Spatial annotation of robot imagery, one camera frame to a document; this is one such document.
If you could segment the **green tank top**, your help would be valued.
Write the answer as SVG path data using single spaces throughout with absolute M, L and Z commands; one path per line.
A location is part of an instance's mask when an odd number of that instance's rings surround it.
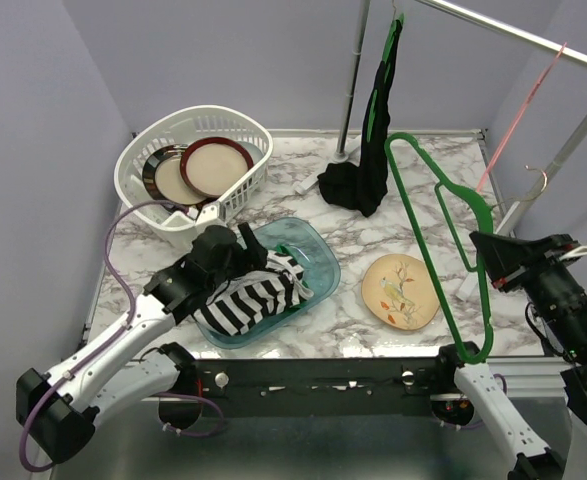
M 294 257 L 293 250 L 284 244 L 279 244 L 275 247 L 275 252 L 278 254 Z

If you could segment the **black white striped tank top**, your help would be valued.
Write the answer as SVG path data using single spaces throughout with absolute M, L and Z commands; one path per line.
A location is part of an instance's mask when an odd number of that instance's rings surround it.
M 303 275 L 304 269 L 293 257 L 270 250 L 264 269 L 224 283 L 187 320 L 223 336 L 244 335 L 261 321 L 313 297 Z

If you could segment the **green hanger with black top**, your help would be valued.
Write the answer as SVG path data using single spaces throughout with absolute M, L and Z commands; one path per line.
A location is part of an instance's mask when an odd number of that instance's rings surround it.
M 387 128 L 390 123 L 388 99 L 394 81 L 397 50 L 405 20 L 404 13 L 397 13 L 394 1 L 392 6 L 394 17 L 386 37 L 382 59 L 376 71 L 362 129 L 365 142 L 370 142 L 376 133 L 379 133 L 382 128 Z

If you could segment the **pink wire hanger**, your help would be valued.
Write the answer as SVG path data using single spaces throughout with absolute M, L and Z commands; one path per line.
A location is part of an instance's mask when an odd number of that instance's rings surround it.
M 567 47 L 567 43 L 563 43 L 559 49 L 559 51 L 555 54 L 551 63 L 540 73 L 537 77 L 535 83 L 533 84 L 532 88 L 528 92 L 527 96 L 523 100 L 522 104 L 520 105 L 519 109 L 517 110 L 516 114 L 514 115 L 511 123 L 509 124 L 508 129 L 505 131 L 504 135 L 502 136 L 498 146 L 496 147 L 494 153 L 492 154 L 488 165 L 486 166 L 475 191 L 480 193 L 483 190 L 484 185 L 489 180 L 490 174 L 492 170 L 495 168 L 496 164 L 498 163 L 503 151 L 505 150 L 506 146 L 508 145 L 512 135 L 514 134 L 515 130 L 517 129 L 519 123 L 521 122 L 522 118 L 524 117 L 527 109 L 531 105 L 533 99 L 535 98 L 538 90 L 540 89 L 541 85 L 544 83 L 552 69 L 557 65 L 559 62 L 560 57 L 564 53 Z

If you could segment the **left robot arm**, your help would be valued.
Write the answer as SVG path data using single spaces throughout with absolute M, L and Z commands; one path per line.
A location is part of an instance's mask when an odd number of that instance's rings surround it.
M 205 306 L 225 283 L 260 270 L 268 251 L 248 224 L 237 232 L 211 225 L 189 253 L 154 273 L 143 292 L 130 300 L 119 321 L 45 373 L 30 368 L 16 382 L 16 418 L 23 428 L 19 459 L 38 471 L 26 454 L 34 440 L 52 464 L 75 456 L 96 430 L 92 400 L 146 344 Z

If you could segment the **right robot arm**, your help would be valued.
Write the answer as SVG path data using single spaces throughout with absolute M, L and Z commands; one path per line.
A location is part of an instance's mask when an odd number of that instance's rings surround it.
M 509 463 L 508 478 L 587 479 L 587 294 L 568 270 L 587 256 L 587 244 L 568 234 L 520 240 L 475 231 L 470 238 L 496 290 L 525 292 L 526 323 L 543 350 L 566 365 L 560 377 L 571 420 L 567 457 L 561 458 L 495 386 L 487 363 L 441 348 L 434 382 L 470 401 Z

